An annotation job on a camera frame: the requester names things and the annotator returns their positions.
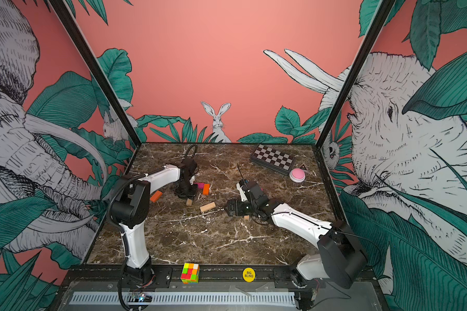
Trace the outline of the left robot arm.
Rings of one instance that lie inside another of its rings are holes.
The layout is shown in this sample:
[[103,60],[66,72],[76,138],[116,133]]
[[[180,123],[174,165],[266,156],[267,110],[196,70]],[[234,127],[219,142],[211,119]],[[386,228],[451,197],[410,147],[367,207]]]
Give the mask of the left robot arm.
[[123,241],[125,259],[123,277],[138,286],[148,286],[155,273],[145,243],[144,223],[150,209],[150,195],[162,187],[177,183],[176,195],[192,199],[197,193],[193,184],[197,164],[164,165],[153,173],[124,175],[110,193],[106,221],[115,226]]

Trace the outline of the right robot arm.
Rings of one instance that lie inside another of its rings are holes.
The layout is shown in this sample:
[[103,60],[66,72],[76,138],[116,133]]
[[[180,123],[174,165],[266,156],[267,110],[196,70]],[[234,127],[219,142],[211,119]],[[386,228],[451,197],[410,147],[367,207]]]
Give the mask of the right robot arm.
[[315,288],[318,280],[328,279],[349,289],[368,264],[364,247],[342,220],[334,223],[317,220],[276,199],[258,207],[248,200],[232,199],[227,201],[224,210],[229,216],[257,216],[316,247],[316,254],[301,257],[282,275],[274,274],[275,279],[284,285],[291,283],[297,288]]

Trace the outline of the orange block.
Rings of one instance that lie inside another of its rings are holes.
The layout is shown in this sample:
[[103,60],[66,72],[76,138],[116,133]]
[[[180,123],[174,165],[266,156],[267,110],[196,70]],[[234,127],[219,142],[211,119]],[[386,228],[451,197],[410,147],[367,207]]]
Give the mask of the orange block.
[[210,184],[204,184],[202,194],[205,196],[210,194]]
[[150,201],[153,203],[156,203],[161,197],[162,197],[162,192],[157,190],[155,193],[152,194],[150,197]]

